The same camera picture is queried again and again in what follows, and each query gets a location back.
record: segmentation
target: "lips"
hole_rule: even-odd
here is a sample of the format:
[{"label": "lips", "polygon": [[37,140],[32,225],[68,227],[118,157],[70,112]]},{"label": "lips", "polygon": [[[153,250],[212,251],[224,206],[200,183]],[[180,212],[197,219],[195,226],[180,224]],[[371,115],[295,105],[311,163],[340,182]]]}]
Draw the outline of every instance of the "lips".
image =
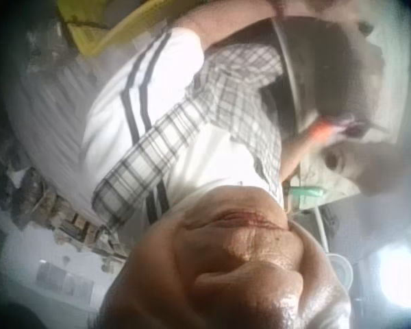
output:
[{"label": "lips", "polygon": [[267,228],[281,230],[279,226],[258,212],[246,210],[232,210],[220,214],[211,226],[219,228]]}]

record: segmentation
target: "hand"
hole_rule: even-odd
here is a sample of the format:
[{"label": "hand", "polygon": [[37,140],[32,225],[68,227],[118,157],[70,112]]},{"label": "hand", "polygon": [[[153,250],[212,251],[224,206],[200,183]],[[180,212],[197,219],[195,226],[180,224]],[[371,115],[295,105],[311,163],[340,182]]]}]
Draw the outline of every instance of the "hand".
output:
[{"label": "hand", "polygon": [[309,137],[318,143],[327,142],[333,135],[344,132],[349,126],[350,121],[342,120],[341,123],[335,124],[319,117],[308,128]]}]

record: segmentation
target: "green handle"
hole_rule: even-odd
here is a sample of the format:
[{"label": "green handle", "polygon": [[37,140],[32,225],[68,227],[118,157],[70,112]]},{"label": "green handle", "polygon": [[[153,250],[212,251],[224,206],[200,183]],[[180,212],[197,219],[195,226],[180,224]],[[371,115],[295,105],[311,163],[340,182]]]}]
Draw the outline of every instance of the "green handle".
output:
[{"label": "green handle", "polygon": [[326,190],[319,186],[291,186],[288,192],[295,196],[305,197],[322,197],[326,194]]}]

